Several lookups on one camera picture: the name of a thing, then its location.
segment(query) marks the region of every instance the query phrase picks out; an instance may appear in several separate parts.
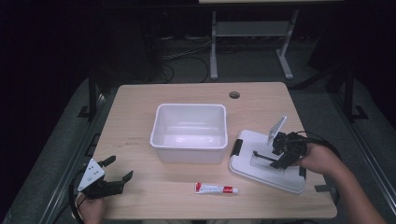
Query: cable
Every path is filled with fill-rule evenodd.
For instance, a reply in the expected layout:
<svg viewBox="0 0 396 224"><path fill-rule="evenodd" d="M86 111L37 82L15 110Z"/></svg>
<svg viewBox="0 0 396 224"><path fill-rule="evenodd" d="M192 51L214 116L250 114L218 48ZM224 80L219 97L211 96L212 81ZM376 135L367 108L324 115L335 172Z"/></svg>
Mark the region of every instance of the cable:
<svg viewBox="0 0 396 224"><path fill-rule="evenodd" d="M194 59L194 60L198 60L204 64L205 70L206 70L205 77L200 81L200 83L204 83L206 81L206 79L209 77L209 66L207 65L207 63L204 60L202 60L198 57L178 57L178 58L175 58L175 59L172 59L169 61L171 62L171 61L180 60L180 59ZM171 76L171 78L167 79L167 81L166 81L166 83L169 83L172 80L172 78L174 77L175 71L170 65L167 64L166 66L169 67L170 69L172 69L172 71L173 71L173 75Z"/></svg>
<svg viewBox="0 0 396 224"><path fill-rule="evenodd" d="M205 43L206 40L210 39L208 36L202 36L202 37L194 37L194 36L186 36L184 37L185 40L193 42L193 43L198 43L202 44Z"/></svg>
<svg viewBox="0 0 396 224"><path fill-rule="evenodd" d="M56 218L53 220L52 224L55 224L58 219L61 217L62 213L64 212L64 210L66 210L66 208L69 206L69 203L67 203L62 210L58 213L58 216L56 216Z"/></svg>
<svg viewBox="0 0 396 224"><path fill-rule="evenodd" d="M79 216L79 213L77 212L77 216L76 216L76 214L75 214L75 212L73 211L74 210L74 208L76 209L76 211L77 211L77 209L79 208L79 206L85 201L85 199L87 198L87 197L85 197L83 200L82 200L82 202L78 205L78 207L76 207L76 205L74 204L74 183L75 183L75 181L76 181L76 179L77 179L77 177L79 176L79 175L81 175L81 174L83 174L85 172L85 167L84 168L81 168L80 170L78 170L77 172L76 172L76 174L73 176L73 179L72 179L72 181L70 182L70 185L69 185L69 202L61 209L61 211L58 213L58 215L56 216L56 218L53 220L53 222L52 222L52 224L55 224L57 221L58 221L58 219L61 217L61 215L62 215L62 213L64 212L64 210L66 210L66 208L70 205L70 208L72 209L72 212L73 212L73 215L75 216L75 218L76 218L76 220L78 221L78 219L81 219L81 217Z"/></svg>
<svg viewBox="0 0 396 224"><path fill-rule="evenodd" d="M81 174L84 174L84 172L85 172L85 166L76 172L76 174L73 176L73 179L69 185L69 205L70 205L70 208L72 210L72 213L73 213L76 221L79 224L84 224L84 221L81 219L81 216L78 213L78 208L76 207L75 195L74 195L74 189L75 189L74 183L75 183L77 177Z"/></svg>
<svg viewBox="0 0 396 224"><path fill-rule="evenodd" d="M162 80L162 84L167 84L169 83L173 77L175 76L175 70L172 68L172 66L168 65L168 64L164 64L164 67L168 67L171 71L172 71L172 76L168 79L168 77L166 76L165 72L161 72L160 75L163 75L165 77L165 80L163 80L161 77L160 79Z"/></svg>
<svg viewBox="0 0 396 224"><path fill-rule="evenodd" d="M172 60L172 59L175 59L175 58L179 58L179 57L182 57L182 56L186 56L186 55L189 55L189 54L196 53L196 52L198 52L200 50L203 50L203 49L206 49L207 47L209 47L211 42L212 41L209 40L206 43L204 43L203 45L197 46L197 47L195 47L193 49L189 49L189 50L186 50L186 51L183 51L181 53L174 54L174 55L163 56L163 59Z"/></svg>
<svg viewBox="0 0 396 224"><path fill-rule="evenodd" d="M239 43L237 41L232 41L230 39L224 39L223 41L220 41L220 38L216 40L216 42L219 42L217 46L217 53L219 54L235 54L241 51L244 51L248 48L248 44L246 43Z"/></svg>
<svg viewBox="0 0 396 224"><path fill-rule="evenodd" d="M309 133L309 134L312 134L312 135L316 136L317 138L320 138L322 141L325 141L324 138L322 138L320 135L315 134L315 133L311 133L311 132L308 132L308 131L299 131L297 133Z"/></svg>

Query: white box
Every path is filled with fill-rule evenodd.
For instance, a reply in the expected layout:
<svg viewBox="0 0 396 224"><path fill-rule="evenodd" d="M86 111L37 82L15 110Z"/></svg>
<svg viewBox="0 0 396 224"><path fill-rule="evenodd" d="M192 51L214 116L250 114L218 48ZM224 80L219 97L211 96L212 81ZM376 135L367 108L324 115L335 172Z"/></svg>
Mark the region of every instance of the white box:
<svg viewBox="0 0 396 224"><path fill-rule="evenodd" d="M228 144L224 105L162 104L150 143L161 161L220 163Z"/></svg>

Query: toothpaste tube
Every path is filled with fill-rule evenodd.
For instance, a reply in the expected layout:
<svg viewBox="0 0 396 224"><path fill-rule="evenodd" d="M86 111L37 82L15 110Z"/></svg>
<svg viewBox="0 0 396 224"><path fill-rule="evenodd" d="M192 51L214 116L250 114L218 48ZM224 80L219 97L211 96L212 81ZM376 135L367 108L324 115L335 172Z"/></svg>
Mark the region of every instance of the toothpaste tube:
<svg viewBox="0 0 396 224"><path fill-rule="evenodd" d="M229 186L217 186L207 185L203 183L195 183L195 193L207 194L207 193L237 193L239 189Z"/></svg>

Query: hole in table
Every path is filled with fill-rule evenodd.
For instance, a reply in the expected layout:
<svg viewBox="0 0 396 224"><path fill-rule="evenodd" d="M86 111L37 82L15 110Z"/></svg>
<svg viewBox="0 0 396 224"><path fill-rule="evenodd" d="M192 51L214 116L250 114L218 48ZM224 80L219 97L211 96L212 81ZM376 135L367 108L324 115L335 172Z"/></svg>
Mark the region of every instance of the hole in table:
<svg viewBox="0 0 396 224"><path fill-rule="evenodd" d="M230 91L229 96L233 99L238 99L241 96L241 94L239 94L239 92L237 91Z"/></svg>

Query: robotic hand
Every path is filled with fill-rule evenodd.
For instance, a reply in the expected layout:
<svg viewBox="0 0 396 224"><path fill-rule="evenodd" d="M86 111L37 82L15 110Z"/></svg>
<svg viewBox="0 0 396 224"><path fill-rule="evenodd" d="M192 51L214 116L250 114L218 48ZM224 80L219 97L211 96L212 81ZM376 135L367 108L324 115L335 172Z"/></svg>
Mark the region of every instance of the robotic hand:
<svg viewBox="0 0 396 224"><path fill-rule="evenodd" d="M120 181L106 182L105 171L102 169L103 166L108 166L116 160L116 156L111 156L104 161L96 162L91 159L87 166L83 166L73 177L72 182L69 185L69 203L74 217L78 223L84 223L79 216L78 209L75 204L75 186L74 183L76 178L84 174L81 182L78 186L78 192L83 192L87 199L98 199L111 195L122 194L125 183L131 180L134 171L131 171L125 175Z"/></svg>
<svg viewBox="0 0 396 224"><path fill-rule="evenodd" d="M279 132L276 135L273 143L273 153L276 155L283 155L277 161L273 161L270 165L276 169L283 168L286 169L289 166L293 165L297 160L299 160L302 156L306 154L307 151L307 143L315 143L319 145L323 145L328 147L331 151L341 159L339 152L337 149L324 140L323 138L314 139L308 138L299 135L299 133L281 133Z"/></svg>

